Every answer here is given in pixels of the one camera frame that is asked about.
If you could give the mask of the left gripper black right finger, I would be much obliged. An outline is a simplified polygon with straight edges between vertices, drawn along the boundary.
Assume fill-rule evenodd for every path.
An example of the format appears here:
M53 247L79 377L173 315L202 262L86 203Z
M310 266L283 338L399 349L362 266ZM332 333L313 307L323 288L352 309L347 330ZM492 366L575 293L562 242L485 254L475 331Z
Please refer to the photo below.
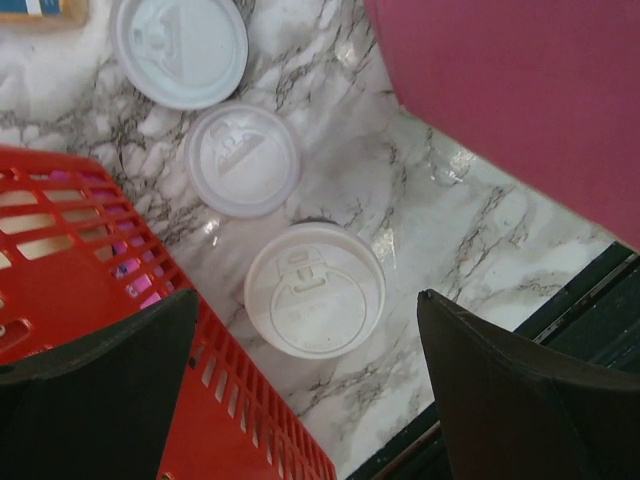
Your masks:
M639 377L553 351L434 290L417 319L456 479L636 479Z

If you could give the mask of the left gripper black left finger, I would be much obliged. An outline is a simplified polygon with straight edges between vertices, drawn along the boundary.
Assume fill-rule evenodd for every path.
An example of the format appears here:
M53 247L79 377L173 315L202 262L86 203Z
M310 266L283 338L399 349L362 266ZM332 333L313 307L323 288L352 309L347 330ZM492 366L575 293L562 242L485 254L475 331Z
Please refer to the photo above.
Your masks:
M1 368L4 479L157 476L198 318L179 290Z

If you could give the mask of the white plastic cup lid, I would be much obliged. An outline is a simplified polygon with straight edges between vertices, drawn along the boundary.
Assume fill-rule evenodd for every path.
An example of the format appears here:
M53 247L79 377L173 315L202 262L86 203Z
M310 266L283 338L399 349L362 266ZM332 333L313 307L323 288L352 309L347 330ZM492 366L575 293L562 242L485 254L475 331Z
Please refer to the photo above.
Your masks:
M294 225L256 255L244 282L245 309L277 350L307 360L359 347L382 317L386 279L371 247L331 223Z

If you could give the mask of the pink and cream paper bag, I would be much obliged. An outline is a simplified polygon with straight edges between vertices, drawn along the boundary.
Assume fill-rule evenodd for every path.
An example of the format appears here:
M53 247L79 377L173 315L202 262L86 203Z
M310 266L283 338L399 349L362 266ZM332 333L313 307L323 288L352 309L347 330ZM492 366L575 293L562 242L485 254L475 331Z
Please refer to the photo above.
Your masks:
M369 1L412 114L639 245L635 1Z

